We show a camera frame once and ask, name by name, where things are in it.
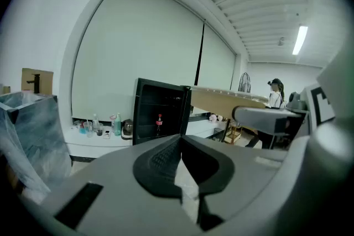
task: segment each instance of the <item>coca-cola bottle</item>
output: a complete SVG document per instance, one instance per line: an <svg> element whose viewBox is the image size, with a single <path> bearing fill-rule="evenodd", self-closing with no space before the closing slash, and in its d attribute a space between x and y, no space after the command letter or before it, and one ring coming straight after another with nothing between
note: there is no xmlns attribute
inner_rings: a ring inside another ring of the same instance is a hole
<svg viewBox="0 0 354 236"><path fill-rule="evenodd" d="M160 135L161 125L162 125L161 116L162 116L162 114L159 114L159 119L156 121L156 125L157 125L157 134L156 134L156 136Z"/></svg>

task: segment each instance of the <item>cup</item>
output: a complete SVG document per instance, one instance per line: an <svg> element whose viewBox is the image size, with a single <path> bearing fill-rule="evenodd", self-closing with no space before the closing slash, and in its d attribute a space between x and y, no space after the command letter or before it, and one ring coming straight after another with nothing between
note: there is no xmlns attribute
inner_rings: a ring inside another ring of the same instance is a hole
<svg viewBox="0 0 354 236"><path fill-rule="evenodd" d="M103 134L103 124L99 123L97 127L97 136L102 136Z"/></svg>
<svg viewBox="0 0 354 236"><path fill-rule="evenodd" d="M84 122L85 132L88 138L92 137L93 129L92 129L92 122Z"/></svg>

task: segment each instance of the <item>fluorescent light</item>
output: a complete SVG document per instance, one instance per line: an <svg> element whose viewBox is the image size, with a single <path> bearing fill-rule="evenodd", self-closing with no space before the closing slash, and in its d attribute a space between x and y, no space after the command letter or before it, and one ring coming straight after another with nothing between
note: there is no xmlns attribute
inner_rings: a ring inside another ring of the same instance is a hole
<svg viewBox="0 0 354 236"><path fill-rule="evenodd" d="M301 26L299 28L298 38L296 39L293 55L299 54L300 49L303 47L307 32L308 32L308 27Z"/></svg>

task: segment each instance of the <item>person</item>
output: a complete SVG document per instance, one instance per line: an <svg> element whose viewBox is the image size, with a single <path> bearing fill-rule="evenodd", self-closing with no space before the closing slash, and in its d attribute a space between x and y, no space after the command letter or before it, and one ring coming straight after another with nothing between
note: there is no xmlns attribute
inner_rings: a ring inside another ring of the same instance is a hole
<svg viewBox="0 0 354 236"><path fill-rule="evenodd" d="M269 81L268 84L272 88L272 93L269 96L268 107L270 108L284 108L284 85L280 79L275 78L273 81ZM269 149L272 142L272 135L268 135L263 132L255 131L255 136L246 145L247 148L253 148L259 140L262 141L262 149Z"/></svg>

